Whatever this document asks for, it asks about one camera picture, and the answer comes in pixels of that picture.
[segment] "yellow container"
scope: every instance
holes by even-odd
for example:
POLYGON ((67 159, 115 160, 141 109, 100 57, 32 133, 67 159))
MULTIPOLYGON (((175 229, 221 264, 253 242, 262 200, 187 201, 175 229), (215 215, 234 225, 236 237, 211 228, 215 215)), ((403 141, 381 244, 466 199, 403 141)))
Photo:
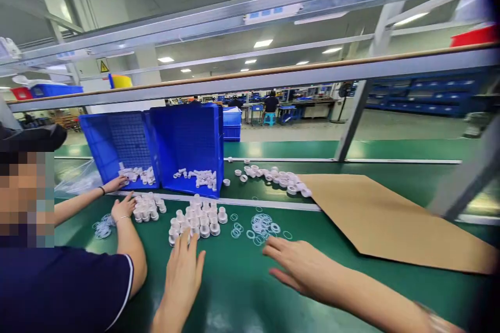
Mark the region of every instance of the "yellow container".
POLYGON ((132 80, 126 75, 112 75, 113 86, 115 88, 132 87, 132 80))

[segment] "cardboard sheet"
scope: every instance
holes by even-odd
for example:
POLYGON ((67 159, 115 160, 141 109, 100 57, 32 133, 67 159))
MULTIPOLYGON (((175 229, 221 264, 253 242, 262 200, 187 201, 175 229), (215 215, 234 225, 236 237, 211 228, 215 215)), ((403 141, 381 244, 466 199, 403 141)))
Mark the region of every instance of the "cardboard sheet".
POLYGON ((494 271, 498 251, 493 246, 364 175, 300 179, 362 254, 452 271, 494 271))

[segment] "factory floor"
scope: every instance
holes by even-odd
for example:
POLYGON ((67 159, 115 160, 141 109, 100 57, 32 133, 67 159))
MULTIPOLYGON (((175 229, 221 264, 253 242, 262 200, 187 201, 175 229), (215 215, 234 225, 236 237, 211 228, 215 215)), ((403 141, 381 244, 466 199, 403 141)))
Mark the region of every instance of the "factory floor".
MULTIPOLYGON (((250 126, 243 121, 241 141, 340 140, 345 127, 327 119, 302 119, 273 127, 250 126)), ((463 119, 365 109, 355 139, 454 139, 460 138, 466 127, 463 119)), ((86 144, 85 136, 70 131, 65 144, 86 144)))

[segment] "black cap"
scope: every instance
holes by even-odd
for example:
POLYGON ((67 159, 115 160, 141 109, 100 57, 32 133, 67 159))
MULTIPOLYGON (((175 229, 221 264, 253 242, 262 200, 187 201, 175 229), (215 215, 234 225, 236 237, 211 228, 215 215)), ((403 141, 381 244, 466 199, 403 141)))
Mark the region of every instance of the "black cap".
POLYGON ((63 145, 67 132, 60 125, 13 130, 0 123, 0 152, 53 152, 63 145))

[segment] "clear plastic bag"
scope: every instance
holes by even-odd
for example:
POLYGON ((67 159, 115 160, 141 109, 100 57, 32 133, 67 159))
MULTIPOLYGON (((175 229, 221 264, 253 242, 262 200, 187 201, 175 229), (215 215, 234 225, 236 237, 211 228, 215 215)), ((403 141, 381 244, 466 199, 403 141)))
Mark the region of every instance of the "clear plastic bag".
POLYGON ((71 198, 102 186, 103 180, 95 166, 94 159, 76 168, 67 170, 62 181, 54 188, 55 198, 71 198))

